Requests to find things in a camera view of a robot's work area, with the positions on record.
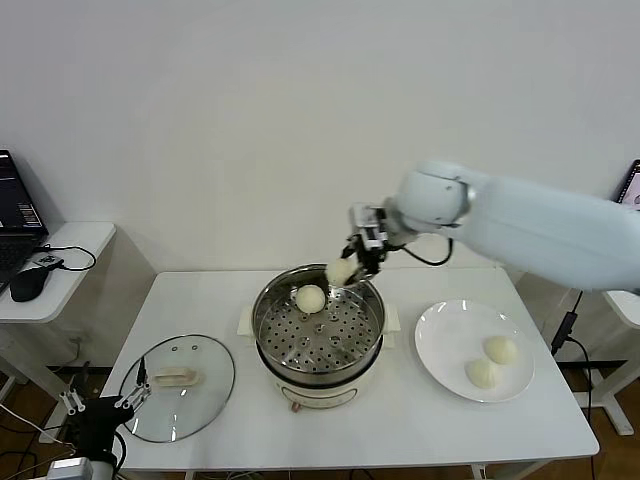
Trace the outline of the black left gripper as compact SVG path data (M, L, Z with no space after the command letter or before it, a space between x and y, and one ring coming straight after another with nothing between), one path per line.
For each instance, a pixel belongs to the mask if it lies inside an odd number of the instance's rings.
M111 453L115 433L119 426L130 421L137 409L151 394L145 357L138 361L133 388L121 397L88 399L87 381L89 362L74 373L68 387L59 397L67 409L71 423L76 427L78 453Z

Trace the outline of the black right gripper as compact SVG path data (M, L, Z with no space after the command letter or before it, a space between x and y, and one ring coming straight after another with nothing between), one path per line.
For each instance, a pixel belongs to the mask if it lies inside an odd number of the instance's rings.
M358 262L349 284L369 281L380 273L380 264L386 260L388 235L383 223L378 221L356 226L358 238L350 238L342 250L342 258L347 259L357 253Z

